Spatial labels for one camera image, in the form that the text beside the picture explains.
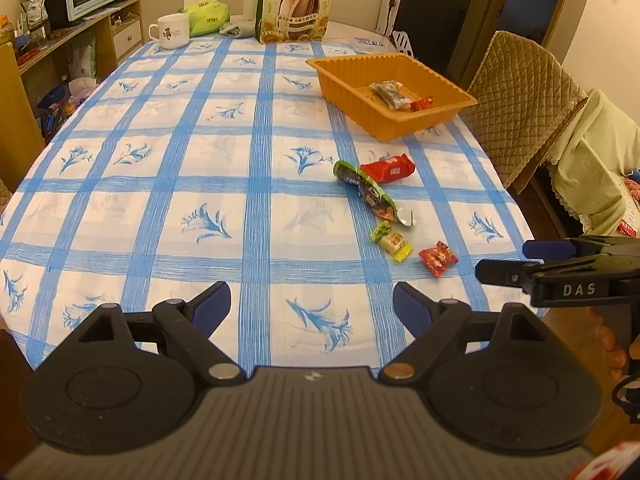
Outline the person's right hand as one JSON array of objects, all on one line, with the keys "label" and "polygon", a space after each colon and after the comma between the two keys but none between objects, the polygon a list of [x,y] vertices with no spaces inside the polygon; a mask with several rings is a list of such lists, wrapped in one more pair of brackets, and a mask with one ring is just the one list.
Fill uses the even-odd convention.
[{"label": "person's right hand", "polygon": [[611,327],[604,324],[603,318],[594,307],[589,307],[587,312],[596,318],[599,325],[596,329],[596,338],[602,344],[602,358],[610,369],[610,375],[616,379],[622,379],[626,373],[626,366],[630,361],[638,361],[640,359],[639,339],[625,349],[617,343],[617,336]]}]

